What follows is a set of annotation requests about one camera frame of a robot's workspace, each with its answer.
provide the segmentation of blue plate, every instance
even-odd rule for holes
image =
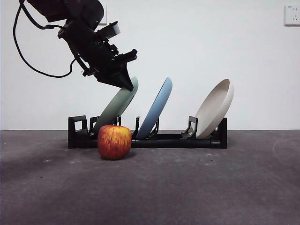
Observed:
[[[142,123],[142,126],[136,135],[136,139],[145,139],[148,137],[169,99],[172,91],[172,86],[173,85],[171,79],[167,77],[156,99],[154,100],[144,122]]]

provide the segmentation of plate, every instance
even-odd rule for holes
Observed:
[[[169,99],[172,87],[172,80],[167,77],[157,97],[155,98],[144,122],[142,123],[142,126],[136,135],[136,139],[145,139],[148,137]]]
[[[119,90],[119,92],[113,97],[113,99],[100,115],[93,128],[93,133],[97,134],[99,129],[104,125],[113,124],[114,119],[124,113],[128,105],[134,98],[139,87],[139,82],[136,77],[131,78],[131,82],[134,87],[133,90],[129,91],[126,88],[121,88]]]
[[[197,139],[207,138],[225,117],[234,96],[232,83],[225,79],[221,81],[206,97],[200,106],[198,118]]]

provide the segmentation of white plate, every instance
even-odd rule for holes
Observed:
[[[207,138],[225,117],[234,96],[232,83],[225,79],[221,81],[206,97],[200,106],[198,118],[197,139]]]

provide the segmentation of wall switch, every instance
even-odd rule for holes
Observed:
[[[101,4],[104,9],[103,19],[100,21],[99,25],[107,25],[107,4],[101,1]]]

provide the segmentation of dish rack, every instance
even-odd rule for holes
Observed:
[[[92,132],[93,124],[99,117],[90,118],[88,130],[86,116],[69,117],[68,119],[68,148],[97,148],[98,135]],[[82,122],[82,129],[76,130],[75,123]],[[121,125],[121,117],[114,120],[114,125]],[[223,118],[217,129],[206,139],[196,139],[198,118],[189,116],[188,127],[184,132],[171,130],[168,133],[159,131],[159,119],[154,129],[145,139],[136,139],[140,126],[140,117],[135,119],[135,130],[132,131],[131,148],[207,148],[227,149],[227,118]]]

